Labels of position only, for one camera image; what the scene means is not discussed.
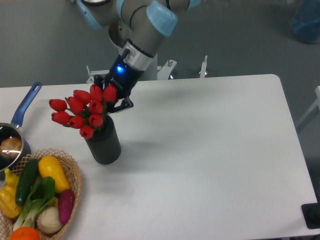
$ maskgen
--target bok choy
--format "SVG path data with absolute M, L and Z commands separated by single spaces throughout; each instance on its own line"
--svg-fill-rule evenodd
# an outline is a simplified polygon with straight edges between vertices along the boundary
M 13 231 L 20 227 L 35 227 L 37 217 L 55 196 L 55 180 L 51 176 L 38 177 L 28 195 L 22 212 L 16 220 Z

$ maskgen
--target black vase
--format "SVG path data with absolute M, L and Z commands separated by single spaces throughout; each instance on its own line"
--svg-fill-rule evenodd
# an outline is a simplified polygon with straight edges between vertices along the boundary
M 104 128 L 95 132 L 89 139 L 85 139 L 93 158 L 100 164 L 112 164 L 121 153 L 121 146 L 112 118 L 107 115 L 104 118 Z

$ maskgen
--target light blue joint cover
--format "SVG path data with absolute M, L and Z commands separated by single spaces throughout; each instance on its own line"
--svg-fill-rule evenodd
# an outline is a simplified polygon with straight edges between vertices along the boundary
M 177 15 L 155 0 L 146 8 L 146 15 L 154 28 L 166 37 L 171 35 L 178 22 Z
M 81 0 L 76 0 L 77 5 L 79 6 L 85 21 L 89 24 L 89 26 L 94 29 L 102 29 L 102 26 L 97 22 L 97 20 L 91 15 L 86 6 L 82 3 Z
M 118 13 L 118 15 L 119 15 L 119 17 L 121 18 L 122 21 L 123 21 L 123 19 L 122 19 L 122 16 L 121 16 L 121 9 L 122 9 L 122 5 L 124 4 L 124 1 L 125 0 L 116 0 L 116 5 L 115 5 L 115 10 Z
M 188 9 L 191 9 L 201 3 L 201 0 L 190 0 Z

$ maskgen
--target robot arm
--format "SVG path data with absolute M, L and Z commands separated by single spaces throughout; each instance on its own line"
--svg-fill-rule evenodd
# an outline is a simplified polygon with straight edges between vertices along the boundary
M 101 88 L 113 84 L 116 99 L 122 103 L 109 106 L 111 112 L 133 107 L 129 96 L 141 75 L 156 56 L 159 47 L 177 24 L 175 13 L 186 11 L 201 0 L 77 0 L 86 21 L 93 29 L 117 25 L 124 45 L 120 55 L 104 76 L 94 76 Z

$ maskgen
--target orange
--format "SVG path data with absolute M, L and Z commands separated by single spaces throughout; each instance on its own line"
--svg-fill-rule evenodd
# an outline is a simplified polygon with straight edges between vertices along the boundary
M 12 233 L 10 240 L 40 240 L 40 236 L 33 227 L 22 226 Z

